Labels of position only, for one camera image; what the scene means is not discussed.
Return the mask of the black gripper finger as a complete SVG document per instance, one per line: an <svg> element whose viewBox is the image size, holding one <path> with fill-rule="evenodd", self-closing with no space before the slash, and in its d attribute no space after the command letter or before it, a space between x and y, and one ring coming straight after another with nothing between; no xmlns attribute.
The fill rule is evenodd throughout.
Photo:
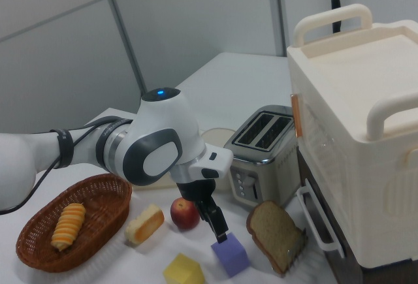
<svg viewBox="0 0 418 284"><path fill-rule="evenodd" d="M219 244L227 240L228 225L221 208L210 197L208 200L197 201L195 203L203 221L206 221Z"/></svg>

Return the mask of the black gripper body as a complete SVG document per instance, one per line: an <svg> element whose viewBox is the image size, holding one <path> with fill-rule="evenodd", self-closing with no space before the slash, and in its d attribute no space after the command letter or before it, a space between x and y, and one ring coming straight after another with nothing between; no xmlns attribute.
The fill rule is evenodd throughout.
<svg viewBox="0 0 418 284"><path fill-rule="evenodd" d="M214 179L196 180L190 183L178 183L181 196L191 202L209 202L215 191Z"/></svg>

